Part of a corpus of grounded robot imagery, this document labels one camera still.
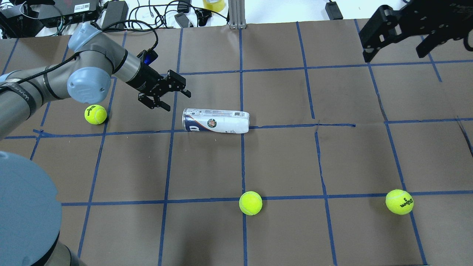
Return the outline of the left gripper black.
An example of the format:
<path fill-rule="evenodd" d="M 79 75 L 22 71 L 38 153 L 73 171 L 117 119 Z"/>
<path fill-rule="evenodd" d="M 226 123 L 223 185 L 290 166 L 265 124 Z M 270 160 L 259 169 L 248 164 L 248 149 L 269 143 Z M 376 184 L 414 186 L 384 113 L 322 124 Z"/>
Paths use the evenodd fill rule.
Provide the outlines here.
<path fill-rule="evenodd" d="M 126 84 L 136 89 L 138 101 L 147 106 L 149 109 L 162 108 L 167 112 L 171 111 L 171 107 L 161 101 L 162 96 L 161 85 L 164 82 L 165 93 L 180 92 L 187 98 L 191 98 L 191 91 L 186 89 L 186 79 L 177 72 L 169 69 L 166 77 L 161 76 L 157 71 L 149 66 L 157 59 L 158 55 L 154 50 L 143 50 L 137 58 L 140 61 L 139 68 L 135 76 L 127 81 Z"/>

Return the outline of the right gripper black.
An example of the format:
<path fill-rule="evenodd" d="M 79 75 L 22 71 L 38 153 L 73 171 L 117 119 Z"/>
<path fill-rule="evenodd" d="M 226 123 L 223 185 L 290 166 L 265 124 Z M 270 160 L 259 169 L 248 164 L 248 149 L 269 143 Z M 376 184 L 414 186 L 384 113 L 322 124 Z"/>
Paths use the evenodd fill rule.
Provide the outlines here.
<path fill-rule="evenodd" d="M 424 58 L 449 39 L 465 38 L 472 31 L 472 10 L 471 0 L 411 0 L 400 10 L 381 5 L 359 32 L 364 61 L 407 35 L 428 35 L 416 47 Z"/>

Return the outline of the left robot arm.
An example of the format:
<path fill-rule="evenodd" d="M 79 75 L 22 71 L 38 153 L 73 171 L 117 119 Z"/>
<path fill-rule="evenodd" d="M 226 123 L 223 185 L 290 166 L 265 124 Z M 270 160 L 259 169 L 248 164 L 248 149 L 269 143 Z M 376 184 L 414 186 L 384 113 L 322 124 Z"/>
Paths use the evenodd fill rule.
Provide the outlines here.
<path fill-rule="evenodd" d="M 68 49 L 59 64 L 1 76 L 1 139 L 44 110 L 30 157 L 1 151 L 2 266 L 82 265 L 59 240 L 62 202 L 54 179 L 77 194 L 73 202 L 89 205 L 108 127 L 101 103 L 113 99 L 108 94 L 118 80 L 151 109 L 170 111 L 160 99 L 166 93 L 191 97 L 185 78 L 172 70 L 158 74 L 144 54 L 131 54 L 106 30 L 83 24 Z"/>

